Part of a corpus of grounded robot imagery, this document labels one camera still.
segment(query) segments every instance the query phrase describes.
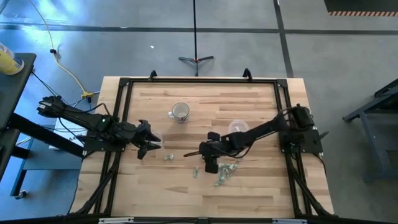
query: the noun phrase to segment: wooden tabletop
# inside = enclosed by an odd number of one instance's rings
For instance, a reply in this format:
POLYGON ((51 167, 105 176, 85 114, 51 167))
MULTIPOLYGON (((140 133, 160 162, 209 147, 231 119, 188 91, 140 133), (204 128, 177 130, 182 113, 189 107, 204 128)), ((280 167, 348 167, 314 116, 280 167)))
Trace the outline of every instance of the wooden tabletop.
MULTIPOLYGON (((104 77, 99 94, 98 103, 105 103, 111 111, 119 78, 104 77)), ((287 80, 292 104, 309 106, 303 80, 287 80)), ((105 110, 98 108, 97 113, 105 110)), ((277 134, 257 141, 238 162, 232 178, 219 187, 215 187, 218 174, 206 173, 200 156, 183 157, 198 150, 199 143, 206 141, 207 132, 227 134, 234 119, 253 128, 276 114, 270 84, 135 83, 127 121, 137 124, 138 119, 148 120, 152 132, 163 140, 162 149, 148 152, 140 161, 137 148, 128 145, 121 158, 112 216, 293 217, 287 169, 277 134), (188 123, 177 123, 168 117, 167 112, 178 102, 190 107, 188 123), (164 156, 170 153, 174 160, 165 161, 164 156), (196 166, 199 173, 194 179, 196 166)), ((103 152, 96 152, 83 161, 72 211, 78 210, 97 187, 103 157, 103 152)), ((227 157, 218 160, 237 163, 227 157)), ((303 154, 303 164, 309 189, 333 213, 322 163, 314 155, 303 154)), ((303 210, 300 191, 298 195, 303 210)))

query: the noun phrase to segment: concrete floor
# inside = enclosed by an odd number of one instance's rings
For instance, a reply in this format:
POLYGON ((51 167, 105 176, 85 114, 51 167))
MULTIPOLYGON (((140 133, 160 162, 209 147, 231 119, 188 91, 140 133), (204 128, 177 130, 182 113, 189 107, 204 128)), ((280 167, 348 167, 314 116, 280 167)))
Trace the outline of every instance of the concrete floor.
MULTIPOLYGON (((192 27, 192 2, 187 0, 34 2, 49 24, 192 27)), ((330 17, 322 0, 279 2, 286 29, 398 29, 398 17, 330 17)), ((10 0, 0 22, 42 23, 25 0, 10 0)), ((272 0, 200 0, 197 22, 203 28, 277 29, 272 0)), ((193 76, 192 67, 177 60, 193 56, 189 32, 53 31, 52 36, 60 62, 89 91, 98 91, 105 75, 148 76, 156 70, 162 76, 193 76)), ((335 213, 341 217, 398 222, 398 181, 363 182, 362 175, 371 167, 369 144, 361 123, 341 120, 397 78, 397 41, 396 35, 287 35, 294 76, 305 79, 319 130, 330 132, 323 140, 324 160, 335 213)), ((0 29, 0 42, 15 52, 36 53, 36 74, 67 101, 79 100, 78 85, 52 60, 46 31, 27 26, 0 29)), ((200 76, 238 77, 246 67, 255 77, 287 76, 279 34, 199 33, 198 56, 208 55, 215 59, 201 65, 200 76)), ((54 123, 35 112, 37 102, 47 95, 31 77, 16 112, 39 124, 54 123)), ((79 105, 88 107, 87 102, 79 105)), ((20 160, 12 159, 0 183, 0 220, 66 214, 78 171, 28 172, 22 188, 29 197, 15 200, 9 191, 19 164, 20 160)))

